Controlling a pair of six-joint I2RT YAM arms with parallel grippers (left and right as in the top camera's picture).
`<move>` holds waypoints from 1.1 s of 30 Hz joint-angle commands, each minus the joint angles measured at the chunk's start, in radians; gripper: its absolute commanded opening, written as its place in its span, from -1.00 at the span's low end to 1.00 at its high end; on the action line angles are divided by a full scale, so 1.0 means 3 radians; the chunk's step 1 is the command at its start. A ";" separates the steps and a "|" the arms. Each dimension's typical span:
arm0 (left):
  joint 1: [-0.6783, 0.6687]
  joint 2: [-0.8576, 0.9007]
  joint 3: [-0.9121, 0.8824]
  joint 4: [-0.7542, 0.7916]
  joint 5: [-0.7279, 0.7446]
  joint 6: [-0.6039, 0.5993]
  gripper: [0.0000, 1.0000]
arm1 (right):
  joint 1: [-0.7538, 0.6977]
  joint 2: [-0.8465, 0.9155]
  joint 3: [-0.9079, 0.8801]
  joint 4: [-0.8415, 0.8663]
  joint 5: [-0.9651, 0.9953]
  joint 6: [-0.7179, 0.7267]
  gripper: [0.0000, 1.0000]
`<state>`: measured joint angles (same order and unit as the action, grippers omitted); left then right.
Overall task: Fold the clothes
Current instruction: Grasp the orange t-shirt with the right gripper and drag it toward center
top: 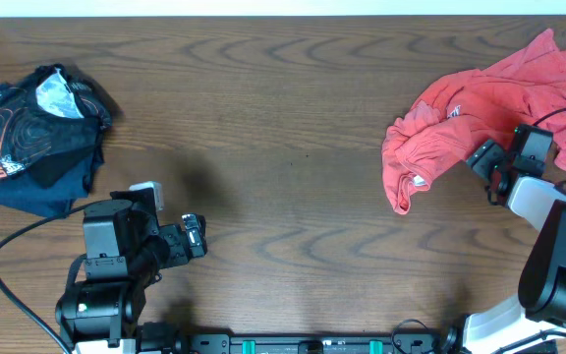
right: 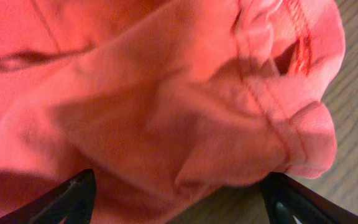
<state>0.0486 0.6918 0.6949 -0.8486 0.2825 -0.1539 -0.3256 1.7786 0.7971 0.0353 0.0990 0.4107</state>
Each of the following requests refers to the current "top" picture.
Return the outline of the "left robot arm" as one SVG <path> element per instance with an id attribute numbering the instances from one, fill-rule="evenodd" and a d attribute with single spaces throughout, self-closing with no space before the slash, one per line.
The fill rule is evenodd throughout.
<path id="1" fill-rule="evenodd" d="M 187 353 L 190 345 L 167 323 L 139 322 L 146 289 L 166 268 L 207 253 L 206 221 L 195 213 L 160 225 L 148 200 L 113 199 L 84 210 L 85 255 L 73 264 L 85 280 L 69 276 L 55 309 L 71 353 Z"/>

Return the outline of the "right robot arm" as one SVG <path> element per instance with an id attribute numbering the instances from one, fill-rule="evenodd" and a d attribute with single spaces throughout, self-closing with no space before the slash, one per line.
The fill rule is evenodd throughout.
<path id="1" fill-rule="evenodd" d="M 486 141 L 467 160 L 493 206 L 525 219 L 538 237 L 515 295 L 464 317 L 441 353 L 555 353 L 566 339 L 566 191 L 543 179 L 552 133 L 521 124 L 509 147 Z"/>

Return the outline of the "red printed t-shirt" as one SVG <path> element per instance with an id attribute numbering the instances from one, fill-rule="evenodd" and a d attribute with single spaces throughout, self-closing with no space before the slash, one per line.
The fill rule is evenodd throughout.
<path id="1" fill-rule="evenodd" d="M 486 69 L 446 75 L 431 84 L 386 130 L 382 183 L 394 212 L 466 160 L 489 139 L 508 147 L 520 124 L 552 132 L 554 163 L 566 171 L 566 49 L 552 29 Z"/>

